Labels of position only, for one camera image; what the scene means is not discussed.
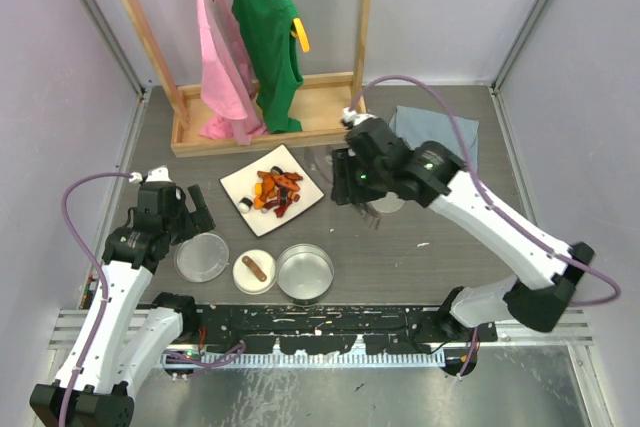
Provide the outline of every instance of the metal tin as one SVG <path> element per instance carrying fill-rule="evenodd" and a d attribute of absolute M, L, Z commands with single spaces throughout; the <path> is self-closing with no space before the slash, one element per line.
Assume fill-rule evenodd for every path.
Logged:
<path fill-rule="evenodd" d="M 311 244 L 289 247 L 276 263 L 280 289 L 296 303 L 310 305 L 328 292 L 333 282 L 333 262 L 327 253 Z"/>

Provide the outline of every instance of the gray towel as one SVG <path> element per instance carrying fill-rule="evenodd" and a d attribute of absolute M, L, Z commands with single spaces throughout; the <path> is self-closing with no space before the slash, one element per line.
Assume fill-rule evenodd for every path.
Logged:
<path fill-rule="evenodd" d="M 478 125 L 477 120 L 456 117 L 462 137 L 471 154 L 475 168 L 478 168 Z M 414 107 L 398 106 L 389 122 L 391 130 L 406 140 L 409 147 L 415 149 L 427 140 L 440 142 L 454 154 L 462 157 L 462 149 L 453 132 L 449 117 L 439 112 L 416 109 Z"/>

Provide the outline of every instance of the dark food piece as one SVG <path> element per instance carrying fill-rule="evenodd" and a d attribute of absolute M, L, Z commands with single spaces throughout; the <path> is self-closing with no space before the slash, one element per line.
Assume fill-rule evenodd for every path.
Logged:
<path fill-rule="evenodd" d="M 289 198 L 287 196 L 287 192 L 289 192 L 287 189 L 281 188 L 278 191 L 278 201 L 280 203 L 280 205 L 284 205 L 287 203 L 287 199 Z"/>
<path fill-rule="evenodd" d="M 262 206 L 262 213 L 266 214 L 267 212 L 269 212 L 269 210 L 273 209 L 274 207 L 278 207 L 279 205 L 280 205 L 280 202 L 278 202 L 277 199 L 270 200 L 269 202 L 267 202 Z"/>
<path fill-rule="evenodd" d="M 274 212 L 276 213 L 276 217 L 278 217 L 278 218 L 282 217 L 291 204 L 292 204 L 291 199 L 287 199 L 287 203 L 286 204 L 281 205 L 276 210 L 274 210 Z"/>

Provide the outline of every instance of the cable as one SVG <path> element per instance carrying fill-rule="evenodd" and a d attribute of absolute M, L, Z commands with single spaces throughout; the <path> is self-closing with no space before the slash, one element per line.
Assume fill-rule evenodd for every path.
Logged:
<path fill-rule="evenodd" d="M 351 100 L 351 106 L 350 106 L 350 110 L 355 112 L 356 111 L 356 105 L 358 104 L 358 102 L 360 101 L 360 99 L 362 98 L 362 96 L 364 95 L 364 93 L 369 90 L 371 87 L 373 87 L 374 85 L 380 84 L 381 82 L 385 82 L 387 80 L 402 80 L 404 82 L 408 82 L 414 85 L 417 85 L 418 87 L 421 87 L 423 90 L 427 91 L 429 94 L 431 94 L 433 96 L 433 98 L 435 98 L 438 103 L 442 106 L 442 108 L 444 108 L 447 117 L 449 117 L 449 121 L 451 122 L 451 125 L 453 126 L 453 131 L 455 133 L 456 139 L 458 140 L 458 143 L 460 144 L 460 148 L 462 149 L 462 156 L 464 158 L 465 163 L 467 164 L 467 169 L 469 170 L 469 175 L 471 176 L 471 180 L 473 182 L 473 185 L 475 186 L 476 190 L 478 191 L 478 194 L 480 195 L 480 197 L 482 198 L 482 200 L 485 201 L 485 203 L 487 204 L 487 208 L 493 210 L 496 214 L 498 214 L 498 216 L 504 220 L 505 222 L 507 222 L 511 227 L 513 227 L 518 233 L 520 233 L 522 236 L 524 236 L 527 240 L 529 240 L 530 242 L 532 242 L 534 245 L 536 245 L 538 248 L 540 248 L 541 250 L 543 250 L 544 252 L 546 252 L 547 255 L 551 256 L 551 257 L 555 257 L 558 260 L 561 260 L 562 262 L 571 265 L 573 267 L 576 267 L 580 270 L 582 270 L 583 272 L 586 272 L 587 274 L 590 274 L 600 280 L 602 280 L 603 282 L 605 282 L 606 284 L 608 284 L 609 286 L 611 286 L 611 288 L 613 289 L 613 293 L 611 293 L 610 295 L 606 296 L 606 297 L 602 297 L 599 299 L 593 299 L 593 300 L 586 300 L 586 301 L 582 301 L 582 302 L 572 302 L 570 305 L 574 306 L 574 307 L 586 307 L 586 306 L 591 306 L 591 305 L 602 305 L 602 304 L 607 304 L 609 302 L 612 302 L 614 300 L 616 300 L 618 297 L 620 297 L 620 294 L 622 293 L 622 290 L 620 288 L 620 286 L 618 285 L 618 283 L 613 280 L 611 277 L 609 277 L 608 275 L 595 270 L 591 267 L 589 267 L 586 264 L 583 264 L 582 262 L 579 262 L 575 259 L 572 259 L 571 257 L 567 257 L 566 255 L 562 255 L 562 254 L 558 254 L 556 252 L 553 251 L 553 249 L 551 247 L 549 247 L 547 244 L 545 244 L 543 241 L 539 240 L 536 236 L 534 236 L 531 232 L 529 232 L 525 227 L 521 226 L 518 222 L 516 222 L 513 218 L 511 218 L 506 212 L 504 212 L 502 209 L 500 209 L 498 206 L 496 206 L 493 202 L 493 200 L 491 199 L 491 197 L 489 197 L 489 194 L 487 194 L 487 192 L 484 189 L 484 185 L 482 184 L 482 181 L 480 180 L 480 178 L 478 177 L 478 172 L 476 171 L 473 162 L 471 161 L 471 154 L 469 153 L 469 149 L 467 148 L 467 146 L 465 145 L 464 142 L 464 138 L 462 137 L 462 130 L 460 129 L 460 125 L 458 125 L 458 121 L 456 120 L 455 116 L 453 115 L 453 110 L 451 109 L 451 107 L 449 106 L 449 104 L 447 103 L 446 100 L 444 100 L 444 98 L 433 88 L 428 86 L 427 84 L 425 84 L 424 82 L 420 82 L 417 79 L 414 79 L 412 77 L 409 77 L 407 75 L 385 75 L 383 77 L 378 77 L 377 79 L 369 82 L 369 84 L 367 84 L 352 100 Z"/>
<path fill-rule="evenodd" d="M 173 350 L 165 350 L 164 353 L 166 355 L 170 355 L 171 357 L 175 357 L 189 364 L 202 367 L 201 369 L 196 370 L 195 372 L 189 375 L 189 377 L 195 377 L 196 375 L 203 374 L 205 372 L 210 371 L 211 369 L 215 369 L 216 367 L 222 367 L 224 365 L 228 365 L 235 362 L 238 359 L 238 357 L 244 354 L 244 351 L 246 349 L 247 349 L 247 344 L 240 342 L 239 344 L 236 344 L 235 346 L 231 347 L 231 349 L 225 352 L 222 357 L 220 357 L 219 359 L 211 363 L 200 362 L 199 360 L 191 359 L 190 357 L 187 357 L 186 355 L 183 355 L 179 352 L 174 352 Z"/>
<path fill-rule="evenodd" d="M 100 308 L 98 309 L 98 315 L 96 316 L 96 320 L 89 331 L 89 336 L 87 337 L 87 342 L 82 347 L 80 351 L 80 355 L 78 356 L 78 361 L 76 362 L 76 366 L 71 373 L 71 378 L 69 379 L 69 384 L 67 385 L 66 390 L 64 391 L 64 396 L 62 398 L 62 404 L 60 405 L 60 415 L 58 416 L 58 427 L 65 427 L 66 419 L 67 419 L 67 410 L 69 408 L 69 401 L 71 400 L 71 394 L 73 393 L 73 387 L 75 386 L 76 380 L 78 380 L 78 375 L 82 370 L 82 366 L 84 365 L 84 361 L 87 358 L 87 354 L 89 353 L 89 349 L 91 348 L 91 344 L 93 343 L 93 339 L 96 337 L 98 333 L 98 329 L 100 328 L 100 323 L 102 322 L 102 318 L 104 317 L 104 312 L 107 308 L 107 302 L 109 301 L 109 286 L 107 284 L 107 279 L 104 276 L 104 272 L 102 271 L 102 266 L 98 259 L 96 259 L 93 252 L 89 250 L 87 244 L 84 243 L 80 234 L 76 230 L 73 222 L 71 222 L 71 218 L 69 217 L 69 210 L 67 209 L 67 200 L 69 199 L 69 195 L 73 192 L 77 187 L 85 184 L 91 180 L 102 179 L 104 177 L 121 177 L 128 178 L 131 177 L 130 174 L 123 174 L 120 172 L 105 172 L 103 174 L 95 174 L 90 175 L 89 177 L 85 177 L 84 179 L 80 179 L 77 182 L 74 182 L 69 186 L 69 188 L 65 191 L 62 196 L 62 217 L 64 218 L 64 223 L 67 225 L 71 236 L 76 241 L 80 250 L 84 252 L 84 254 L 89 258 L 93 267 L 95 267 L 98 272 L 98 278 L 100 279 L 99 286 L 102 286 L 102 298 L 100 299 Z"/>
<path fill-rule="evenodd" d="M 446 342 L 441 343 L 438 347 L 435 348 L 435 350 L 432 350 L 431 352 L 429 352 L 429 355 L 435 354 L 437 351 L 442 349 L 445 345 L 450 344 L 450 343 L 451 343 L 450 340 L 447 340 Z"/>
<path fill-rule="evenodd" d="M 462 364 L 462 368 L 460 372 L 458 372 L 458 379 L 462 379 L 462 376 L 467 371 L 467 367 L 471 362 L 471 359 L 475 356 L 476 345 L 478 344 L 478 328 L 475 327 L 473 329 L 473 334 L 471 334 L 471 344 L 469 345 L 469 353 L 467 354 L 467 358 L 464 360 L 464 364 Z"/>

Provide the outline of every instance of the wooden clothes rack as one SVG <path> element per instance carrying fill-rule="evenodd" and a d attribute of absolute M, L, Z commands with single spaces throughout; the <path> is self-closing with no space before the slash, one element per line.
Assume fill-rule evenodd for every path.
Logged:
<path fill-rule="evenodd" d="M 289 110 L 290 117 L 302 123 L 303 131 L 254 137 L 251 145 L 239 145 L 235 139 L 212 140 L 200 136 L 200 129 L 212 115 L 211 109 L 200 99 L 200 85 L 176 85 L 140 1 L 122 0 L 122 3 L 173 107 L 171 149 L 177 157 L 270 150 L 280 144 L 289 147 L 326 145 L 344 140 L 345 131 L 340 119 L 342 110 L 362 88 L 371 0 L 360 0 L 353 72 L 304 76 L 304 84 L 296 91 Z M 364 99 L 357 109 L 366 111 Z"/>

